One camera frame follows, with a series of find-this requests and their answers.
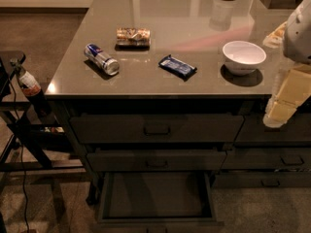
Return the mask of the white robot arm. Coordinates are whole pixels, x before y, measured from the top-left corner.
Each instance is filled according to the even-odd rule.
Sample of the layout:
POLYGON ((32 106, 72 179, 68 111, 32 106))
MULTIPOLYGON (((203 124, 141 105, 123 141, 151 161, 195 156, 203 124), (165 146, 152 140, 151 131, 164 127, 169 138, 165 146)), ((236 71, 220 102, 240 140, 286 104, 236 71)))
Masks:
POLYGON ((262 43, 281 47, 283 55, 294 62, 279 67, 262 120, 267 127, 279 128, 311 95, 311 0, 303 0, 262 43))

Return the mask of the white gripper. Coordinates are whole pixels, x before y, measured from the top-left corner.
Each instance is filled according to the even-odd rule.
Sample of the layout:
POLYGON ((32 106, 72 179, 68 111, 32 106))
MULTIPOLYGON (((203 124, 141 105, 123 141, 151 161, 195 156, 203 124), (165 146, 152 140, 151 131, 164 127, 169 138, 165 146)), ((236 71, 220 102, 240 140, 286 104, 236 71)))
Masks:
POLYGON ((277 102, 273 99, 268 101, 263 124, 269 128, 280 128, 295 113, 296 108, 292 106, 302 105, 310 96, 311 66, 297 65, 289 71, 282 82, 276 95, 277 102))

